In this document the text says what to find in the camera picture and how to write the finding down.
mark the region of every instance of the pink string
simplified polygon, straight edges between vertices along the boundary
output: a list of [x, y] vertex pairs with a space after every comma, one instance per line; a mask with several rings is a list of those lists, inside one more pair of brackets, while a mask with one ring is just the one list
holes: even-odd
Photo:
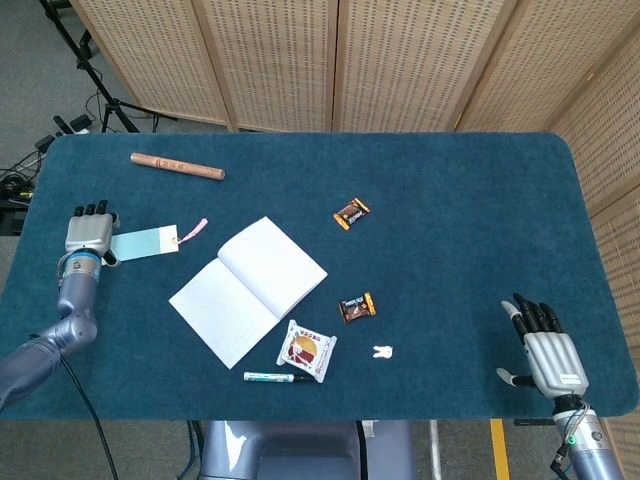
[[203, 218], [202, 220], [200, 220], [200, 222], [198, 222], [198, 225], [196, 225], [195, 228], [191, 230], [191, 232], [189, 232], [189, 234], [186, 237], [184, 237], [178, 242], [178, 245], [180, 245], [183, 242], [186, 242], [187, 240], [191, 240], [193, 237], [199, 234], [200, 231], [207, 225], [207, 223], [209, 223], [209, 221], [206, 218]]

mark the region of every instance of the open notebook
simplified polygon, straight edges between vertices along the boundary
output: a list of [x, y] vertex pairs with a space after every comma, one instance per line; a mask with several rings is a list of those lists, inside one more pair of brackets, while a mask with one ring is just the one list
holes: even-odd
[[232, 368], [326, 276], [263, 217], [225, 243], [169, 302]]

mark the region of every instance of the chocolate candy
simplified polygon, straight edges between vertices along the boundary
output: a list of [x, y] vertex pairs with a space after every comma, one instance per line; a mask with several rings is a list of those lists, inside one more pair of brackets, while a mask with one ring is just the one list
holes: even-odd
[[333, 218], [340, 224], [345, 230], [349, 230], [351, 225], [355, 223], [361, 217], [364, 217], [371, 210], [358, 198], [354, 198], [347, 206], [340, 210], [338, 213], [333, 214]]
[[376, 307], [373, 304], [371, 292], [353, 300], [343, 300], [340, 302], [340, 313], [344, 318], [344, 323], [351, 323], [360, 317], [372, 317], [376, 314]]

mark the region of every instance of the wooden stick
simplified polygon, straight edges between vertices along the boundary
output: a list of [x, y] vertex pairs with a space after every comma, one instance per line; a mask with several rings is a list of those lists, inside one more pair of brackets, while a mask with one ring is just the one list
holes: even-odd
[[188, 173], [190, 175], [198, 175], [200, 177], [213, 178], [214, 180], [222, 180], [224, 178], [224, 170], [220, 168], [205, 167], [195, 163], [180, 162], [171, 158], [154, 157], [145, 155], [144, 153], [132, 153], [131, 161], [138, 165], [147, 167], [163, 168], [174, 172]]

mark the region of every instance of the green pen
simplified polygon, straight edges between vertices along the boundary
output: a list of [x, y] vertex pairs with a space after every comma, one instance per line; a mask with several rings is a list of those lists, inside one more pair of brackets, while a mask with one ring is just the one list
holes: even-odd
[[306, 383], [314, 382], [314, 378], [309, 375], [298, 375], [293, 373], [256, 373], [244, 372], [245, 382], [277, 382], [277, 383]]

